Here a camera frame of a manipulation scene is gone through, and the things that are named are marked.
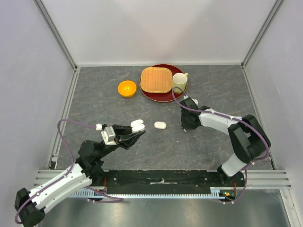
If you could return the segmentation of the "white earbud charging case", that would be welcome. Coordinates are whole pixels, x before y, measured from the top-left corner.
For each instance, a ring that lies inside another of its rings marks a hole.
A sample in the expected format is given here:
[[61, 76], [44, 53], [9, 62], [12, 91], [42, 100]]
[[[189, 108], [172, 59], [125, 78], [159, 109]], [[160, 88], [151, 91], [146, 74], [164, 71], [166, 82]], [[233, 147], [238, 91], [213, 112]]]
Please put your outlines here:
[[163, 129], [166, 129], [166, 128], [167, 128], [167, 124], [166, 124], [165, 122], [159, 122], [159, 121], [157, 121], [157, 122], [154, 123], [154, 127], [155, 127], [156, 129], [161, 129], [161, 130], [163, 130]]

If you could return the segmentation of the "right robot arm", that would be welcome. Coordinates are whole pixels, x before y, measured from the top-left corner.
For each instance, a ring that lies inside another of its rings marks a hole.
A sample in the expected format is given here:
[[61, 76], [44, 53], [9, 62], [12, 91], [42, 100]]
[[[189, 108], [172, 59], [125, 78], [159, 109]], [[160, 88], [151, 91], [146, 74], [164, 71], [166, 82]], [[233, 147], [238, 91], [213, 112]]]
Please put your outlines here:
[[253, 161], [269, 156], [270, 140], [253, 115], [226, 115], [207, 106], [198, 107], [190, 97], [185, 98], [179, 105], [182, 129], [195, 130], [203, 126], [229, 136], [233, 155], [217, 169], [217, 181], [220, 185], [228, 186], [233, 182], [234, 176]]

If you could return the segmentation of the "small white charging case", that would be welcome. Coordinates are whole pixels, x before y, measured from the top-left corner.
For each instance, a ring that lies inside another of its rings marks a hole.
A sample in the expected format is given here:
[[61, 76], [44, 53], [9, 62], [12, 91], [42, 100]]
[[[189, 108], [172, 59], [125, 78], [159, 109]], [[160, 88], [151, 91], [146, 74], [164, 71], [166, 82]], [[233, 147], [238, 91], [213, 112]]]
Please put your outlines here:
[[145, 129], [144, 121], [142, 119], [138, 119], [131, 122], [132, 133], [143, 131]]

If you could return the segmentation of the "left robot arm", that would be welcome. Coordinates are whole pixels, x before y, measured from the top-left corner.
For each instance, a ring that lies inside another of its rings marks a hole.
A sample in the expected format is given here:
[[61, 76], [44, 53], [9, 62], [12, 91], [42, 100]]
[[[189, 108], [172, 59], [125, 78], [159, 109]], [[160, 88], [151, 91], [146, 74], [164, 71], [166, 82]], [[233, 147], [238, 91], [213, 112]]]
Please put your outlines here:
[[82, 142], [79, 157], [73, 158], [67, 169], [36, 188], [22, 188], [17, 192], [14, 205], [17, 224], [33, 227], [77, 190], [101, 185], [105, 179], [102, 158], [117, 148], [129, 149], [145, 133], [142, 120], [133, 121], [129, 126], [96, 124], [95, 129], [100, 131], [102, 140]]

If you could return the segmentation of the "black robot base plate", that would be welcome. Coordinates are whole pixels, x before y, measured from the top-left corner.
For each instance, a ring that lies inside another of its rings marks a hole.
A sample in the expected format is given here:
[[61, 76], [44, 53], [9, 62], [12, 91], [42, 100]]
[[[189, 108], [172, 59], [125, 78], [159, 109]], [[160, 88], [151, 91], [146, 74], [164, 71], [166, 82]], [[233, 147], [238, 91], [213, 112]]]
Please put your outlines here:
[[209, 194], [211, 188], [243, 187], [244, 183], [241, 172], [224, 177], [206, 170], [108, 170], [92, 185], [106, 187], [109, 194], [182, 195]]

